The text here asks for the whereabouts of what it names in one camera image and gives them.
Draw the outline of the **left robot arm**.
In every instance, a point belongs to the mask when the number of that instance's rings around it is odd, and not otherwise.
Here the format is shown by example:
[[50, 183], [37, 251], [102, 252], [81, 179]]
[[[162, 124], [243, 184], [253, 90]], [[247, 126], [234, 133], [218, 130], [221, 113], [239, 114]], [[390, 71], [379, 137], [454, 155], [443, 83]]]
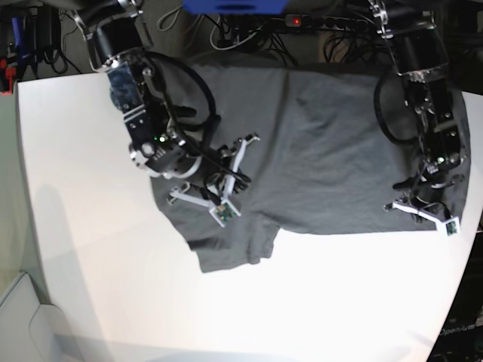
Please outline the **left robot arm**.
[[390, 72], [374, 90], [374, 111], [383, 134], [397, 146], [417, 148], [413, 176], [393, 185], [401, 196], [385, 210], [410, 214], [415, 221], [435, 224], [446, 237], [460, 233], [460, 218], [443, 197], [454, 186], [453, 172], [466, 157], [462, 133], [454, 116], [448, 86], [449, 59], [438, 33], [433, 11], [439, 1], [372, 1], [377, 32], [393, 61], [392, 72], [401, 79], [405, 105], [416, 127], [415, 136], [401, 139], [391, 133], [381, 108], [381, 94]]

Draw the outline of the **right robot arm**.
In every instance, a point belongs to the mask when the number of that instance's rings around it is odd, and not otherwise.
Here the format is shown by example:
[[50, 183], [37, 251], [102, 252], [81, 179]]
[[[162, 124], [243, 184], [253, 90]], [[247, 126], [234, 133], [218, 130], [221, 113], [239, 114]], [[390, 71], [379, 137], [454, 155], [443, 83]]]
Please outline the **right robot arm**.
[[[137, 30], [143, 12], [136, 1], [78, 1], [73, 8], [92, 69], [105, 72], [109, 79], [110, 97], [122, 113], [135, 165], [152, 178], [181, 182], [169, 191], [169, 204], [199, 205], [220, 219], [240, 215], [234, 195], [251, 182], [240, 165], [258, 135], [239, 138], [231, 147], [211, 147], [221, 122], [214, 95], [194, 69], [149, 50], [150, 44]], [[208, 106], [202, 123], [184, 122], [194, 118], [196, 110], [174, 105], [161, 61], [184, 72], [199, 87]]]

